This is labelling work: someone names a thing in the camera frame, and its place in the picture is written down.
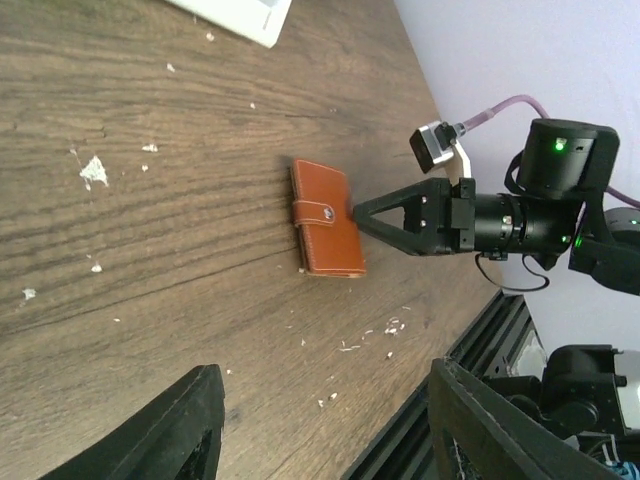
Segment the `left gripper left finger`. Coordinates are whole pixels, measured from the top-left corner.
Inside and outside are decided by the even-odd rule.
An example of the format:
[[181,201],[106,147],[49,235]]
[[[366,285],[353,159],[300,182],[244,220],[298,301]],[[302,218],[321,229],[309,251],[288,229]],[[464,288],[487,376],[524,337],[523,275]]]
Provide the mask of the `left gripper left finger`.
[[196,366],[45,479],[214,479],[225,422],[220,367]]

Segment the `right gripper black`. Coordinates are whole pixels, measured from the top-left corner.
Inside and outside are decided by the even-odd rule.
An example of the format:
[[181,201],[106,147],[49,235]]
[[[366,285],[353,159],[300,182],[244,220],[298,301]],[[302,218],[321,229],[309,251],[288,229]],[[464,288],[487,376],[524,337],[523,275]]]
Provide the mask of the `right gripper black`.
[[432,178],[354,206],[358,229],[411,256],[468,253],[475,244],[475,181]]

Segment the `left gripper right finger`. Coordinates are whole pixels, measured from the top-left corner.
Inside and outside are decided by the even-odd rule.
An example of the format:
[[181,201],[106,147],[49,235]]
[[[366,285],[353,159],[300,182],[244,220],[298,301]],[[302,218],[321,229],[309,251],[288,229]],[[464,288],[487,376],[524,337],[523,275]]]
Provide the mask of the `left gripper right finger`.
[[458,477],[456,446],[484,479],[616,479],[457,363],[438,358],[429,375],[429,423],[438,476]]

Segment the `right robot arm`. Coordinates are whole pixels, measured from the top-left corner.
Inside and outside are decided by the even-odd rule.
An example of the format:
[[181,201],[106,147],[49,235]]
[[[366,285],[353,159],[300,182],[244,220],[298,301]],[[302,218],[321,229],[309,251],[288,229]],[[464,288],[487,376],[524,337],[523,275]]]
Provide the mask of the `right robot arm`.
[[[480,194],[464,172],[358,204],[358,228],[413,256],[511,254],[639,291],[639,212],[605,209],[619,149],[607,126],[539,118],[511,161],[505,191]],[[609,345],[556,349],[541,375],[478,378],[433,364],[429,424],[443,479],[617,479],[639,473],[639,355]]]

